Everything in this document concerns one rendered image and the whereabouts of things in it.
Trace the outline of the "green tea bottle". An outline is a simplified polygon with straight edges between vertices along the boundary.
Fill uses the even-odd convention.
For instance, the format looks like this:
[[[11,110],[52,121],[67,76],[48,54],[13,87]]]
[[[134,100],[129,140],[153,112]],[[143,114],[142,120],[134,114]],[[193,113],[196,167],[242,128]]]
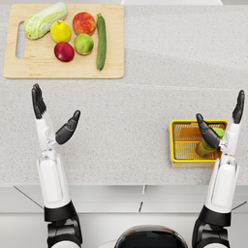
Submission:
[[[222,128],[214,128],[215,133],[222,138],[225,131]],[[202,158],[208,158],[216,151],[216,148],[211,147],[204,139],[202,139],[196,148],[197,154]]]

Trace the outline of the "yellow slatted basket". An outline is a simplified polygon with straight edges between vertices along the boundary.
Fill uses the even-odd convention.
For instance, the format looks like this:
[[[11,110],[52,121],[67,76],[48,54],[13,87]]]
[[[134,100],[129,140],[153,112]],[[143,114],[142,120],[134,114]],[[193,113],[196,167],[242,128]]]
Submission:
[[[197,154],[196,148],[202,140],[197,120],[173,120],[170,123],[170,159],[174,168],[212,168],[221,157],[220,149],[208,158]]]

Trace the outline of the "wooden cutting board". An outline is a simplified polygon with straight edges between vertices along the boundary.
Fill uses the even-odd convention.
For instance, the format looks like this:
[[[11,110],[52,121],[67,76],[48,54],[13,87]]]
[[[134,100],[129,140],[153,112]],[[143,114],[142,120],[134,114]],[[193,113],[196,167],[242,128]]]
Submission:
[[[16,57],[19,25],[30,15],[43,9],[44,4],[14,4],[10,9],[3,76],[5,78],[122,78],[124,75],[124,7],[120,4],[70,4],[66,22],[87,11],[100,14],[107,28],[107,57],[104,69],[96,67],[97,51],[76,54],[70,62],[59,61],[53,49],[55,42],[44,35],[38,40],[25,40],[23,57]]]

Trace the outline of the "dark red apple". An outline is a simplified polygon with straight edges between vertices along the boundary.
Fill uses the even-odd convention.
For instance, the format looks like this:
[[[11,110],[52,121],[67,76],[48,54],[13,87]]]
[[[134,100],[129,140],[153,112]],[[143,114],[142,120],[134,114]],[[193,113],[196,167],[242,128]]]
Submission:
[[[70,44],[61,42],[54,47],[54,55],[62,62],[69,62],[74,58],[75,51]]]

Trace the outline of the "green apple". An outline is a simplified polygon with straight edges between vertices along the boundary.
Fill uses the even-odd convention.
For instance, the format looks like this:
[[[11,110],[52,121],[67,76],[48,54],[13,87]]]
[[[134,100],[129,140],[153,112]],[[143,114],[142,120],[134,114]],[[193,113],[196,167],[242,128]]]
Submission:
[[[93,47],[93,39],[87,34],[79,34],[74,39],[75,49],[81,55],[89,54]]]

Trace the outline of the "yellow pear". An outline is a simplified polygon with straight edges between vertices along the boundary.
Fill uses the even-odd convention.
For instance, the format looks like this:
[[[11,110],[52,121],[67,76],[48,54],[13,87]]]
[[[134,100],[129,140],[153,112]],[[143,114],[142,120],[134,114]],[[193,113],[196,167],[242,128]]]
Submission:
[[[56,43],[67,43],[71,39],[71,27],[64,20],[56,20],[50,27],[50,35]]]

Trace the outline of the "green cucumber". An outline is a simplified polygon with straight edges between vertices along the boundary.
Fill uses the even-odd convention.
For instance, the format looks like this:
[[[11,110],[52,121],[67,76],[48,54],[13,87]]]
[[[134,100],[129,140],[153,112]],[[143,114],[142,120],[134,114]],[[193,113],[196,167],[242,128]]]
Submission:
[[[96,66],[98,71],[102,71],[107,55],[107,30],[106,22],[101,14],[97,14],[97,30],[98,30],[98,52]]]

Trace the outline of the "napa cabbage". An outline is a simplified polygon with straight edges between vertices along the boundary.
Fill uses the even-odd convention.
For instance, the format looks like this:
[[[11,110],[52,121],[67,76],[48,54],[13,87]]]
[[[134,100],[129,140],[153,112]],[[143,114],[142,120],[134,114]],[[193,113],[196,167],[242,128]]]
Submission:
[[[54,3],[42,10],[30,15],[24,20],[23,29],[26,37],[30,40],[37,40],[43,37],[56,20],[64,20],[68,8],[63,2]]]

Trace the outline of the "red peach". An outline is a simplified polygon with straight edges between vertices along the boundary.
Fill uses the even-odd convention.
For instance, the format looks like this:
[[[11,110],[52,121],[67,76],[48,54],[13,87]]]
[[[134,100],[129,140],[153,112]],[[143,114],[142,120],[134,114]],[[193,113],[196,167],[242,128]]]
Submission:
[[[73,18],[73,28],[76,34],[92,35],[96,29],[96,21],[92,14],[81,12]]]

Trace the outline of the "dark round robot body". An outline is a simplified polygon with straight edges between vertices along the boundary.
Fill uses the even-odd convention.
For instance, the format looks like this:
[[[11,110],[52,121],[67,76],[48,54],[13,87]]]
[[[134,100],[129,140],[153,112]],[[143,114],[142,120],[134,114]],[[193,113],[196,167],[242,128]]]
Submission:
[[[158,225],[132,227],[117,239],[114,248],[188,248],[176,231]]]

